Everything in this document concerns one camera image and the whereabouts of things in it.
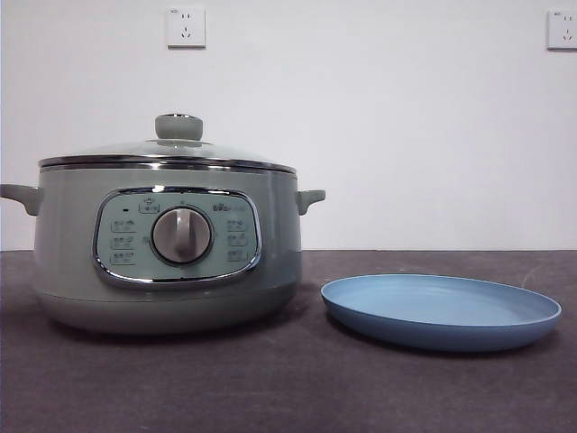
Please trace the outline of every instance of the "pot handle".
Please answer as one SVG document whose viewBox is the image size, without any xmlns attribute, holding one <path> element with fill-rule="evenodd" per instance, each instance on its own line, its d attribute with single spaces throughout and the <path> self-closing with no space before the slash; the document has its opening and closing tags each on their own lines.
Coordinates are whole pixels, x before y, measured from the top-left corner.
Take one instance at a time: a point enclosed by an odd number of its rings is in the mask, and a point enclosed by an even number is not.
<svg viewBox="0 0 577 433">
<path fill-rule="evenodd" d="M 308 207 L 317 201 L 323 201 L 326 197 L 324 189 L 311 189 L 297 193 L 298 214 L 305 215 Z"/>
<path fill-rule="evenodd" d="M 40 212 L 41 193 L 36 187 L 3 183 L 0 185 L 0 197 L 19 201 L 24 205 L 26 213 L 36 217 Z"/>
</svg>

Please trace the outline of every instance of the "cooker base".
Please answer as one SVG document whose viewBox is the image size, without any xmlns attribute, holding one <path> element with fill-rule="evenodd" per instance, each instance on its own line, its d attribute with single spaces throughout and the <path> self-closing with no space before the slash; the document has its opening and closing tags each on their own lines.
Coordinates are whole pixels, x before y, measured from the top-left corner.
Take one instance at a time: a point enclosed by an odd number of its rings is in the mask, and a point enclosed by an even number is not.
<svg viewBox="0 0 577 433">
<path fill-rule="evenodd" d="M 229 327 L 265 316 L 294 296 L 297 284 L 238 295 L 173 301 L 101 302 L 38 293 L 46 313 L 71 327 L 124 335 L 161 335 Z"/>
</svg>

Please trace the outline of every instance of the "plate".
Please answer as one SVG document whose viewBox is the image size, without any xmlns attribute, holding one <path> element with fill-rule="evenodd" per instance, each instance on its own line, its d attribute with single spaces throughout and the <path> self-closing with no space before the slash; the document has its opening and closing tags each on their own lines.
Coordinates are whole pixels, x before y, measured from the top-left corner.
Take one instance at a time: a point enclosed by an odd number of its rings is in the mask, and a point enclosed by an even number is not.
<svg viewBox="0 0 577 433">
<path fill-rule="evenodd" d="M 366 336 L 450 352 L 528 345 L 561 316 L 539 293 L 439 275 L 363 275 L 329 282 L 321 294 L 336 320 Z"/>
</svg>

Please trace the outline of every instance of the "glass lid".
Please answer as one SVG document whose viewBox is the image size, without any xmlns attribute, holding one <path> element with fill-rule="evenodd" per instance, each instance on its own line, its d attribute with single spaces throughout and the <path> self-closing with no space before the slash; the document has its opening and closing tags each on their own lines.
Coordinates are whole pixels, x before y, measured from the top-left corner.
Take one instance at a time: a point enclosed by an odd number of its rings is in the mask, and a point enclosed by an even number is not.
<svg viewBox="0 0 577 433">
<path fill-rule="evenodd" d="M 156 118 L 158 139 L 93 148 L 87 151 L 41 160 L 39 165 L 54 167 L 77 165 L 114 166 L 114 164 L 154 163 L 244 167 L 296 173 L 291 167 L 277 164 L 258 155 L 234 148 L 201 142 L 203 122 L 192 115 L 159 115 Z"/>
</svg>

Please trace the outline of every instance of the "dial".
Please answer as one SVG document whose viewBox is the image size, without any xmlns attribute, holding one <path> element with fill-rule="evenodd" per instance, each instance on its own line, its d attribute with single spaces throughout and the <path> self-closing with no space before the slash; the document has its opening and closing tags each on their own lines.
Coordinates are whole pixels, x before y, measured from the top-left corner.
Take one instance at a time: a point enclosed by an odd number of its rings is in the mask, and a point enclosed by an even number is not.
<svg viewBox="0 0 577 433">
<path fill-rule="evenodd" d="M 196 210 L 175 207 L 160 215 L 152 228 L 156 251 L 176 264 L 190 263 L 210 245 L 210 225 Z"/>
</svg>

